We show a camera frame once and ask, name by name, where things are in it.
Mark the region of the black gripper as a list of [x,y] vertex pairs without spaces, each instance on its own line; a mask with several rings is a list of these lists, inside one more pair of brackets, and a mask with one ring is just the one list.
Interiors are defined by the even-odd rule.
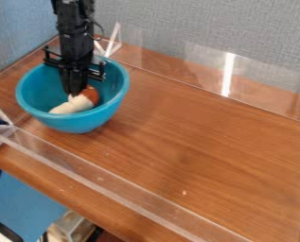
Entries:
[[77,36],[59,35],[59,45],[44,45],[43,62],[57,69],[64,93],[76,96],[87,86],[87,80],[104,80],[104,60],[94,54],[88,33]]

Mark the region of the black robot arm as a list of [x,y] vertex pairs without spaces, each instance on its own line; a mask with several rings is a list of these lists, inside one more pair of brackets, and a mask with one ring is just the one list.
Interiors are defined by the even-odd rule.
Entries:
[[45,65],[57,69],[63,92],[76,96],[92,78],[104,80],[106,62],[94,55],[94,26],[104,30],[91,14],[95,0],[51,0],[57,17],[59,46],[43,47]]

